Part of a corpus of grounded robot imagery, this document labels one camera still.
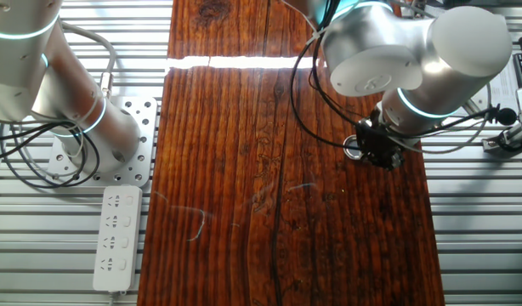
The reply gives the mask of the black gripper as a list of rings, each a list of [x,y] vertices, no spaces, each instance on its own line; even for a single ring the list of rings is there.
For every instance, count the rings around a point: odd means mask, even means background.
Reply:
[[[359,121],[356,138],[358,161],[370,162],[386,170],[395,170],[405,161],[402,149],[387,136],[385,130],[373,125],[368,118]]]

